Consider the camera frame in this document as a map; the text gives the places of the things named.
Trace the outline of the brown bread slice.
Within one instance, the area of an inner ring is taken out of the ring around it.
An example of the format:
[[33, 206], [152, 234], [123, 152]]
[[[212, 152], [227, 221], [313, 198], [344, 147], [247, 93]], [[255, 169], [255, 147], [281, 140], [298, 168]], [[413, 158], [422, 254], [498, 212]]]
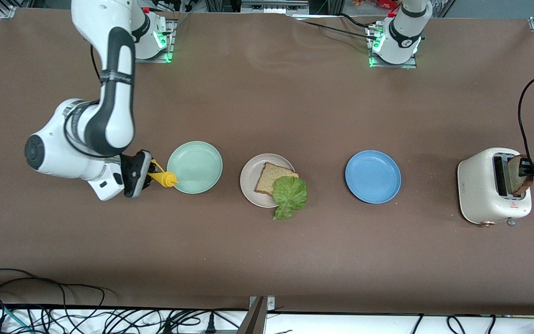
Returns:
[[533, 178], [520, 177], [520, 169], [531, 168], [519, 168], [519, 162], [521, 158], [527, 158], [525, 155], [519, 154], [511, 158], [507, 163], [507, 171], [510, 178], [510, 192], [515, 197], [521, 197], [526, 190], [533, 184]]
[[270, 162], [265, 163], [254, 192], [272, 195], [274, 184], [281, 177], [299, 178], [299, 174], [286, 167], [280, 167]]

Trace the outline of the yellow mustard squeeze bottle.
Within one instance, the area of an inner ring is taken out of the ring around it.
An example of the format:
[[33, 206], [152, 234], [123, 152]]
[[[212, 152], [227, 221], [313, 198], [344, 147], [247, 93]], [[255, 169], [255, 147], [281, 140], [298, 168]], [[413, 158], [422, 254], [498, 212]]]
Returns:
[[161, 186], [174, 187], [178, 184], [176, 175], [170, 171], [165, 171], [155, 159], [151, 159], [150, 167], [152, 167], [153, 170], [151, 172], [149, 171], [147, 175]]

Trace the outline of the green lettuce leaf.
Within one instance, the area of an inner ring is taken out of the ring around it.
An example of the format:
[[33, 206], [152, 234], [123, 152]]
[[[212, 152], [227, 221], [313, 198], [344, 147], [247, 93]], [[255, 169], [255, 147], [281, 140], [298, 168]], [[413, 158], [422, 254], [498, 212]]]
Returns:
[[273, 185], [273, 200], [278, 205], [273, 220], [292, 218], [295, 211], [302, 209], [307, 202], [307, 184], [297, 177], [280, 177]]

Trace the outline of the green round plate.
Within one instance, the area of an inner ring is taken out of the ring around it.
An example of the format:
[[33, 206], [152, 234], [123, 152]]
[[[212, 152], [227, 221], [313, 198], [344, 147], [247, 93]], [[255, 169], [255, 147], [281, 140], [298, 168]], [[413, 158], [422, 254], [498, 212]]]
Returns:
[[190, 141], [172, 152], [167, 169], [176, 175], [176, 190], [186, 194], [208, 191], [220, 179], [223, 160], [220, 152], [204, 141]]

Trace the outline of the beige round plate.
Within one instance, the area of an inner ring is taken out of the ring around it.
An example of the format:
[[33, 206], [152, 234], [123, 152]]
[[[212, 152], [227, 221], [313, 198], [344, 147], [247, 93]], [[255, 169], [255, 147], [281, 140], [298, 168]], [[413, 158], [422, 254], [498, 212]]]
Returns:
[[261, 173], [266, 163], [284, 167], [295, 171], [291, 163], [284, 157], [277, 154], [260, 154], [250, 159], [240, 174], [240, 188], [243, 195], [250, 203], [261, 208], [276, 208], [277, 203], [271, 195], [257, 193], [255, 188], [260, 180]]

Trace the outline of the blue round plate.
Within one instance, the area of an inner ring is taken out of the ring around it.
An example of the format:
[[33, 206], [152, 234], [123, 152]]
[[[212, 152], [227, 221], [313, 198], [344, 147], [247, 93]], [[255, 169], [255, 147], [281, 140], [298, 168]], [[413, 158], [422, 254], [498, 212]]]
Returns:
[[392, 200], [402, 185], [397, 163], [376, 150], [354, 154], [347, 162], [344, 177], [349, 191], [356, 198], [375, 205]]

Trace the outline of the white two-slot toaster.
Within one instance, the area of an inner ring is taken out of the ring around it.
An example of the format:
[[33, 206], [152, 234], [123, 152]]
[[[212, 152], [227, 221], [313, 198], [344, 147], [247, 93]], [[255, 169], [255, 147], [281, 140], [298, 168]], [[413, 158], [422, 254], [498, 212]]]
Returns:
[[518, 151], [488, 148], [460, 162], [457, 168], [458, 202], [467, 221], [490, 226], [506, 221], [514, 226], [532, 209], [530, 189], [521, 197], [510, 192], [508, 161]]

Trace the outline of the grey equipment box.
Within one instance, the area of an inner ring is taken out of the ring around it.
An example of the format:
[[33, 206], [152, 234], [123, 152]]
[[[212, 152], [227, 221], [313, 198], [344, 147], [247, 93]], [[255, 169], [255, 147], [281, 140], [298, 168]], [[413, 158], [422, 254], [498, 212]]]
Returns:
[[309, 15], [308, 0], [240, 0], [241, 13], [283, 13]]

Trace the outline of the red package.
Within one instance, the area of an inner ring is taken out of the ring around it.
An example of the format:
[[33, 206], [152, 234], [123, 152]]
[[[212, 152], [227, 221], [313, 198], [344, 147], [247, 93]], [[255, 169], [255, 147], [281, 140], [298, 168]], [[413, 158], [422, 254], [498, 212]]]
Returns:
[[379, 8], [394, 10], [399, 6], [401, 0], [352, 0], [353, 4], [359, 6], [360, 4], [369, 3]]

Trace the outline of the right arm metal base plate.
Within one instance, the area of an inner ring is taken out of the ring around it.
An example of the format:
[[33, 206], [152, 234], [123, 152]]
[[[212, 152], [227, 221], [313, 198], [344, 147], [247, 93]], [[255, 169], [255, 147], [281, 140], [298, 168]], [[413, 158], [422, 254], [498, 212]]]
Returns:
[[178, 22], [157, 15], [150, 17], [150, 27], [135, 43], [138, 63], [171, 63]]

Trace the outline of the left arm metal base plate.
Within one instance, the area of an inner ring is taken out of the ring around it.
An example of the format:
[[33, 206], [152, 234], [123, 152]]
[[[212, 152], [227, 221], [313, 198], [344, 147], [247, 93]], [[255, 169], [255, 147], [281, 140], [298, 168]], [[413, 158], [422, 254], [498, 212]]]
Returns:
[[369, 26], [365, 28], [368, 41], [369, 67], [414, 69], [417, 68], [415, 53], [421, 42], [421, 37], [405, 39], [397, 42], [386, 34], [383, 26]]

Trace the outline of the metal bracket plate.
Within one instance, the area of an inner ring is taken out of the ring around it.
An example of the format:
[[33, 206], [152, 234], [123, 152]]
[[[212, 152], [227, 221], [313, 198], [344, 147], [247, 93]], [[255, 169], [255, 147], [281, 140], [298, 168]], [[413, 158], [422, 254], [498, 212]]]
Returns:
[[[254, 302], [259, 298], [259, 296], [250, 296], [249, 298], [249, 308], [254, 304]], [[275, 296], [268, 295], [265, 296], [267, 299], [267, 311], [273, 311], [276, 308]]]

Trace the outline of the grey metal post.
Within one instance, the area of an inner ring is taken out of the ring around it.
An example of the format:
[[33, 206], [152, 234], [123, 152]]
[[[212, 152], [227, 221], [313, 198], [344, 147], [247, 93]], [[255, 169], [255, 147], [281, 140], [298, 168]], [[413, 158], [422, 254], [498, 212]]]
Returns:
[[264, 334], [268, 306], [268, 296], [255, 297], [236, 334]]

